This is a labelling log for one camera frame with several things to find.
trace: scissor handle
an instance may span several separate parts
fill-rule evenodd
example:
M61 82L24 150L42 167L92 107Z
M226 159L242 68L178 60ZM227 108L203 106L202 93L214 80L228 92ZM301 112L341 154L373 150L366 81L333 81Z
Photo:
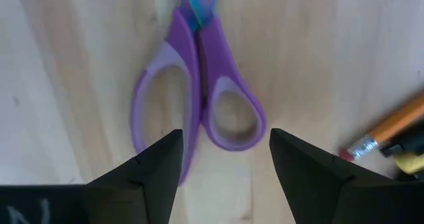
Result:
M228 151L242 151L258 143L265 133L265 113L258 100L244 84L218 17L199 31L202 49L205 55L207 76L207 105L202 120L209 138L220 148ZM248 140L229 140L223 137L216 125L214 113L218 98L223 92L232 92L247 102L256 117L256 130Z
M183 124L183 162L180 183L188 173L193 157L197 128L200 123L201 84L197 48L193 33L190 31L179 9L174 10L172 24L166 42L138 79L131 103L131 137L137 153L146 148L142 133L142 110L148 84L164 68L177 66L184 71L188 83L185 117Z

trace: scissors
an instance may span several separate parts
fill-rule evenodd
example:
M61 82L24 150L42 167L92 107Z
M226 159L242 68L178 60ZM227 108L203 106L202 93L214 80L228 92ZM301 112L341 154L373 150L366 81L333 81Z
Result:
M131 136L137 153L146 148L140 120L148 84L164 68L177 66L188 82L183 123L183 161L180 184L185 180L195 151L197 130L201 124L212 142L228 151L253 147L264 136L266 118L258 100L243 82L225 39L221 22L214 15L215 0L182 0L174 9L168 35L156 57L139 77L131 104ZM202 47L206 71L206 94L202 96L198 46ZM248 140L226 139L218 130L214 112L222 93L231 92L250 105L256 127Z

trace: wooden table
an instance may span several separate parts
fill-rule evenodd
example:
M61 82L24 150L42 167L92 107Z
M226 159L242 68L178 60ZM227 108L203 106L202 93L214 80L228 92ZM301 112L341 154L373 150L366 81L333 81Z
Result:
M134 155L132 90L178 0L0 0L0 182L84 183ZM218 0L231 50L279 127L329 152L424 87L424 0ZM154 142L182 125L181 76L159 75ZM235 108L227 101L223 110ZM228 124L240 128L237 110ZM268 148L200 130L170 223L294 223ZM360 162L391 175L377 152Z

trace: pencil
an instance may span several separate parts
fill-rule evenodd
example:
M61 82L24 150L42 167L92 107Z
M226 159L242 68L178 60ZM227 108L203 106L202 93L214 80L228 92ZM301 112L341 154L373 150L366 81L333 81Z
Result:
M406 126L412 124L422 114L424 114L424 93L391 114L367 135L354 142L350 148L340 150L339 156L345 160L353 161L368 154L375 148L383 147L386 141Z

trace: pencil eraser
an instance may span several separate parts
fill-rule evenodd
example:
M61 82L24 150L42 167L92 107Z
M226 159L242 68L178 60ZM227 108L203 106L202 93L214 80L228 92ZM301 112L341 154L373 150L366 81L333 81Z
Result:
M345 148L339 151L339 157L349 162L354 160L353 156Z

